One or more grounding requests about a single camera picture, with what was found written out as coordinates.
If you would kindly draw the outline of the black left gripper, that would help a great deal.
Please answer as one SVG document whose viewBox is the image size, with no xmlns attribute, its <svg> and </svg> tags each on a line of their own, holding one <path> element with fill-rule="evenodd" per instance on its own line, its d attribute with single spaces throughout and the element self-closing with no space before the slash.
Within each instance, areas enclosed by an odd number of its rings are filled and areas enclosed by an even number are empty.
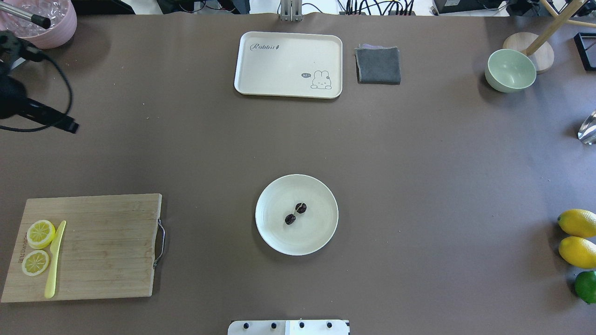
<svg viewBox="0 0 596 335">
<path fill-rule="evenodd" d="M 0 78 L 0 118 L 7 119 L 23 110 L 23 117 L 41 124 L 41 127 L 26 129 L 27 132 L 42 131 L 50 127 L 76 134 L 79 124 L 70 116 L 70 107 L 65 112 L 35 101 L 27 96 L 23 83 L 8 75 Z"/>
</svg>

